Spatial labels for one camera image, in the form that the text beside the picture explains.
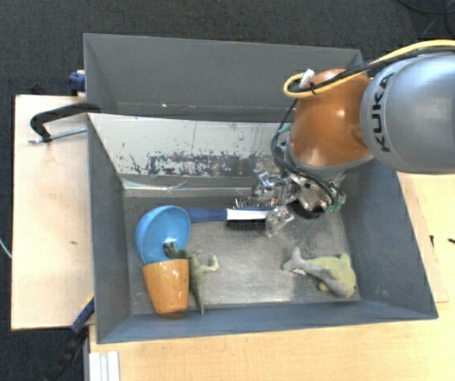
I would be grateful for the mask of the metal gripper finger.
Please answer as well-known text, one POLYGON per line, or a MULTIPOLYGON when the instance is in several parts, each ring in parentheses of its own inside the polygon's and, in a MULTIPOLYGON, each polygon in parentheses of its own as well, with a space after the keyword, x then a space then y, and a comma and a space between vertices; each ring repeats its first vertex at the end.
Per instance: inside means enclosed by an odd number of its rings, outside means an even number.
POLYGON ((283 176, 271 177, 262 172, 253 186, 253 197, 257 202, 283 202, 286 187, 287 181, 283 176))
POLYGON ((267 237, 273 237, 294 220, 294 214, 287 207, 276 207, 265 218, 264 233, 267 237))

